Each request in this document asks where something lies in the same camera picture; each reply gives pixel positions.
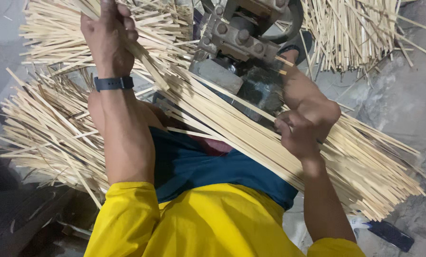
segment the black sandal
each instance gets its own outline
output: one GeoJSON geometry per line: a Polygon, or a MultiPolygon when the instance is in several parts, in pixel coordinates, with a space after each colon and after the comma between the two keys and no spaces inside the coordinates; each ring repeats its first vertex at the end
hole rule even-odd
{"type": "MultiPolygon", "coordinates": [[[[313,37],[311,36],[311,33],[308,31],[302,32],[303,39],[305,40],[305,44],[307,46],[307,52],[310,52],[311,45],[313,44],[313,37]]],[[[304,61],[307,58],[307,54],[305,53],[305,48],[303,47],[303,41],[300,36],[300,33],[293,39],[289,40],[284,44],[279,50],[278,55],[281,55],[282,53],[285,53],[289,50],[297,50],[299,52],[299,56],[296,60],[296,65],[299,65],[302,61],[304,61]]]]}

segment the hand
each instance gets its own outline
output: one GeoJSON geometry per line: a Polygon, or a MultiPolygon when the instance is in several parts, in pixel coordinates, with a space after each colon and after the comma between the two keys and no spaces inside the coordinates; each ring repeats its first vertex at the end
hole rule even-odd
{"type": "Polygon", "coordinates": [[[130,18],[130,10],[115,0],[101,0],[99,20],[81,14],[81,32],[97,66],[99,79],[129,76],[135,57],[119,39],[118,26],[125,27],[127,37],[136,41],[138,33],[130,18]]]}
{"type": "Polygon", "coordinates": [[[275,127],[281,132],[281,144],[299,161],[321,158],[313,123],[297,111],[279,114],[275,127]]]}

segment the bundle of bamboo strips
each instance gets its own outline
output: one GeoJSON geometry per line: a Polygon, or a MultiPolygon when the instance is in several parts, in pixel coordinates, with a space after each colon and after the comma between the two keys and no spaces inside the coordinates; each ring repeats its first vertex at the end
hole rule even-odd
{"type": "MultiPolygon", "coordinates": [[[[301,164],[281,145],[281,137],[247,118],[199,81],[273,121],[272,115],[185,69],[173,65],[172,72],[176,75],[164,77],[170,90],[158,91],[201,122],[163,103],[170,109],[167,114],[204,133],[176,128],[170,131],[222,140],[303,191],[301,164]]],[[[61,181],[86,190],[100,206],[109,185],[103,138],[87,111],[88,93],[60,75],[50,78],[37,74],[36,80],[27,83],[10,74],[23,90],[17,89],[11,100],[2,103],[7,125],[0,139],[10,146],[0,146],[5,151],[0,157],[50,175],[52,179],[46,183],[61,181]]],[[[92,87],[90,78],[84,79],[92,87]]],[[[360,210],[370,219],[381,220],[408,196],[424,194],[409,176],[424,174],[404,161],[396,149],[419,155],[405,144],[342,115],[321,153],[346,212],[360,210]]]]}
{"type": "MultiPolygon", "coordinates": [[[[89,47],[80,30],[80,9],[74,0],[31,0],[26,14],[27,25],[21,25],[20,36],[30,39],[30,46],[23,64],[60,65],[51,75],[60,74],[84,66],[94,66],[89,47]]],[[[191,10],[185,6],[162,4],[159,0],[120,0],[132,12],[139,43],[148,50],[154,60],[163,67],[175,63],[189,67],[197,41],[190,41],[191,10]]],[[[133,72],[150,81],[140,60],[136,60],[133,72]]]]}
{"type": "MultiPolygon", "coordinates": [[[[402,42],[426,53],[422,47],[404,37],[398,20],[426,26],[400,16],[401,0],[302,0],[304,21],[302,29],[309,30],[316,40],[314,54],[307,55],[308,70],[319,64],[320,70],[359,69],[369,72],[392,51],[403,51],[412,67],[413,62],[402,42]]],[[[286,30],[287,21],[276,25],[286,30]]]]}

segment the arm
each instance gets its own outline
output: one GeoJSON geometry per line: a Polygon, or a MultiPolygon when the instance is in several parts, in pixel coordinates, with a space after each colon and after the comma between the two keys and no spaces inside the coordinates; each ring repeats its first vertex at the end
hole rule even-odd
{"type": "MultiPolygon", "coordinates": [[[[81,16],[81,31],[97,66],[99,79],[130,75],[134,56],[121,44],[117,19],[122,20],[128,37],[136,40],[130,11],[114,0],[103,0],[100,20],[81,16]]],[[[133,108],[133,90],[100,92],[105,119],[105,165],[108,181],[154,183],[154,143],[141,112],[133,108]]]]}
{"type": "MultiPolygon", "coordinates": [[[[120,43],[121,20],[136,40],[129,9],[101,1],[100,20],[81,16],[81,31],[97,66],[98,77],[130,75],[134,56],[120,43]]],[[[133,90],[103,90],[105,165],[111,184],[94,225],[85,256],[141,256],[160,219],[154,183],[154,143],[133,90]]]]}
{"type": "Polygon", "coordinates": [[[303,167],[304,216],[313,242],[323,238],[356,242],[319,153],[313,123],[297,111],[289,111],[278,116],[275,126],[281,131],[281,144],[301,161],[303,167]]]}

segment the yellow sleeve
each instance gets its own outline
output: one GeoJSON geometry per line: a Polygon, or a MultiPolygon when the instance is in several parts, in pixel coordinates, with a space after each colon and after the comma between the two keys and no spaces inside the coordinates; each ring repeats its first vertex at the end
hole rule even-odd
{"type": "Polygon", "coordinates": [[[152,184],[115,183],[106,193],[84,256],[141,256],[159,220],[152,184]]]}
{"type": "Polygon", "coordinates": [[[365,257],[365,254],[353,243],[345,239],[323,238],[308,248],[307,257],[365,257]]]}

